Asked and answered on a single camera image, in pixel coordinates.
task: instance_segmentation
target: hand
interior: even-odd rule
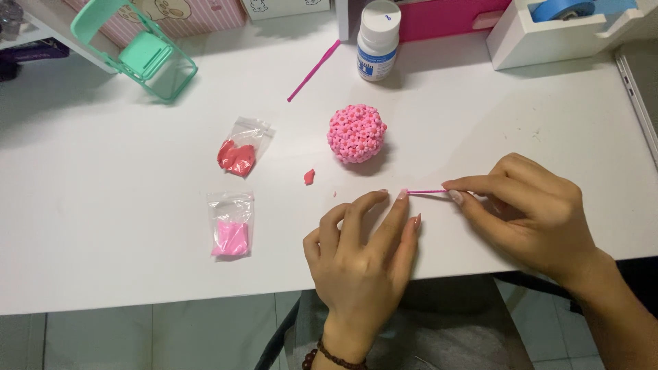
[[[322,341],[332,355],[350,363],[362,362],[370,351],[400,303],[416,258],[420,215],[407,220],[406,191],[400,192],[368,244],[361,244],[363,216],[387,198],[388,191],[380,190],[337,205],[304,238],[315,288],[329,307]],[[400,232],[399,246],[392,245]]]
[[[495,247],[567,289],[578,289],[598,262],[610,259],[594,245],[580,188],[526,157],[508,154],[489,175],[442,185],[471,225]],[[524,217],[505,222],[466,191],[487,195],[498,210],[511,205]]]

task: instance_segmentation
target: pink sculpting tool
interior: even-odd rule
[[[407,194],[447,193],[447,190],[407,190]]]
[[[331,54],[333,54],[334,51],[338,48],[338,45],[340,45],[340,40],[336,40],[336,42],[335,42],[335,43],[329,48],[329,50],[327,50],[327,52],[322,56],[322,58],[320,59],[320,61],[318,62],[318,64],[316,64],[316,65],[313,67],[313,69],[309,72],[309,74],[306,75],[306,78],[304,78],[304,81],[302,81],[301,84],[299,84],[299,86],[298,86],[298,87],[295,89],[295,91],[292,93],[292,95],[290,95],[290,96],[288,97],[288,103],[290,103],[290,101],[292,100],[292,98],[294,98],[295,95],[297,95],[297,93],[301,90],[301,88],[303,88],[304,85],[305,85],[305,84],[311,79],[311,77],[313,77],[313,75],[315,74],[315,72],[317,72],[318,69],[320,69],[320,66],[321,66],[324,62],[326,62],[327,59],[329,59],[329,57],[331,57]]]

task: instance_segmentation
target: tile floor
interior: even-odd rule
[[[584,318],[569,311],[568,301],[498,287],[537,370],[604,369]],[[51,313],[42,353],[34,350],[34,333],[39,324],[43,330],[43,315],[0,317],[0,370],[40,369],[41,355],[45,370],[250,369],[298,297],[284,292]],[[12,360],[11,354],[20,355]],[[272,366],[287,368],[283,356]]]

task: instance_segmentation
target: pink flower ball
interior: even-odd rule
[[[348,105],[329,120],[327,142],[342,163],[361,163],[382,149],[386,128],[377,109]]]

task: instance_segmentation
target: plastic ziplock bag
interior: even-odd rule
[[[206,194],[211,230],[215,241],[211,255],[251,255],[253,192]]]
[[[263,149],[263,137],[270,129],[269,123],[259,119],[238,117],[231,133],[222,143],[217,154],[219,167],[245,177],[260,158]]]

